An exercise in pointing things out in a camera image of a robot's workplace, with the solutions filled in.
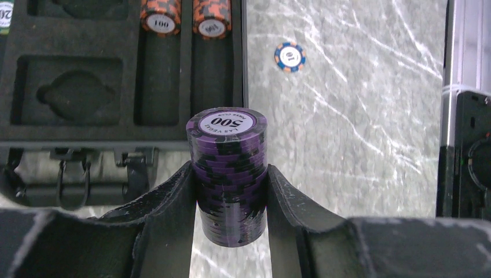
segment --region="green poker chip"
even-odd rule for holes
[[[13,10],[13,0],[0,0],[0,35],[7,35],[9,33]]]

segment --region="gray marble table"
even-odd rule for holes
[[[250,107],[268,117],[269,162],[343,217],[432,217],[445,7],[446,0],[248,1]],[[295,74],[273,59],[285,41],[307,51]],[[162,153],[159,181],[187,160],[187,152]],[[57,171],[57,163],[21,166],[47,167]],[[14,205],[0,199],[0,206]],[[222,248],[204,237],[200,221],[197,214],[190,277],[271,277],[267,230],[249,246]]]

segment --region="tabletop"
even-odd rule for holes
[[[268,162],[343,217],[433,217],[445,8],[446,0],[248,1],[249,103],[269,121]],[[283,42],[306,51],[299,72],[275,63]],[[21,171],[57,172],[27,155]],[[189,158],[161,153],[158,181]],[[197,213],[190,277],[271,277],[268,230],[245,247],[218,247]]]

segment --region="blue and orange poker chip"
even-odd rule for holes
[[[276,48],[274,60],[286,72],[297,72],[303,68],[306,60],[305,50],[294,42],[284,42]]]

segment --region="white chip label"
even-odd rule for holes
[[[174,21],[165,14],[152,14],[146,19],[148,27],[157,33],[167,34],[174,30]]]
[[[219,112],[207,115],[200,122],[200,129],[213,135],[232,135],[249,130],[254,120],[241,112]]]
[[[11,2],[0,2],[0,28],[9,28],[12,20],[14,4]]]
[[[287,67],[296,67],[302,62],[302,54],[298,49],[287,46],[280,51],[280,61]]]
[[[225,25],[216,19],[207,19],[198,27],[200,33],[210,38],[216,38],[225,32]]]

